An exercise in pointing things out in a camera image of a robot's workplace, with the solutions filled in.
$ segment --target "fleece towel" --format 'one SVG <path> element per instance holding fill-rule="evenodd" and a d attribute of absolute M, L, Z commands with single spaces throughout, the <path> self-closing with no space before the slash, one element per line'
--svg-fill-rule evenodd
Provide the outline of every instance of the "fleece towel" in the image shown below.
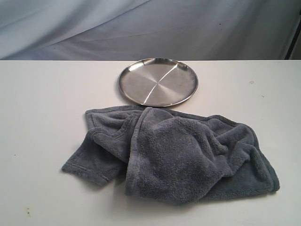
<path fill-rule="evenodd" d="M 222 116 L 118 106 L 89 110 L 86 121 L 62 170 L 100 186 L 126 170 L 125 194 L 176 205 L 279 190 L 254 131 Z"/>

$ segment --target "round plate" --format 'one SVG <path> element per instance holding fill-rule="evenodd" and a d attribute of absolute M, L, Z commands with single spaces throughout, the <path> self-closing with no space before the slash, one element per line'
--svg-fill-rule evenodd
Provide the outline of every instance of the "round plate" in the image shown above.
<path fill-rule="evenodd" d="M 144 106 L 167 107 L 189 99 L 198 88 L 195 72 L 182 62 L 165 58 L 137 61 L 119 77 L 119 90 Z"/>

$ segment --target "towel fold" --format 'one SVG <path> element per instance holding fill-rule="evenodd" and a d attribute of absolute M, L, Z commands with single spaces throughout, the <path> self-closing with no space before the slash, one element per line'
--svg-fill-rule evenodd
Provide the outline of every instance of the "towel fold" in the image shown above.
<path fill-rule="evenodd" d="M 279 190 L 254 131 L 222 116 L 119 106 L 86 112 L 88 133 L 62 170 L 101 186 L 127 170 L 127 195 L 170 204 Z"/>

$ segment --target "white backdrop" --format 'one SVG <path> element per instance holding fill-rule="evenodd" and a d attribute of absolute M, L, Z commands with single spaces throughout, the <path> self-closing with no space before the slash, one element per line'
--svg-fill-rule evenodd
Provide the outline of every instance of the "white backdrop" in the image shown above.
<path fill-rule="evenodd" d="M 77 2 L 76 10 L 69 12 L 69 19 L 62 22 L 59 33 L 31 35 L 30 44 L 19 45 L 30 28 L 18 32 L 16 38 L 13 32 L 4 35 L 0 28 L 0 56 L 45 60 L 283 59 L 300 21 L 301 9 L 300 0 L 74 2 Z M 53 4 L 55 8 L 62 3 L 53 1 Z M 49 17 L 40 16 L 40 26 Z"/>

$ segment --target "gray cloth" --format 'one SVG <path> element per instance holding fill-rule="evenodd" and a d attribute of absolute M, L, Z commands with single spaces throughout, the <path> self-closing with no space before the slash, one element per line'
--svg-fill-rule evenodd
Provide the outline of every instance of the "gray cloth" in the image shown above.
<path fill-rule="evenodd" d="M 86 112 L 88 133 L 64 164 L 101 186 L 127 170 L 127 195 L 170 204 L 274 192 L 254 131 L 222 116 L 119 106 Z"/>

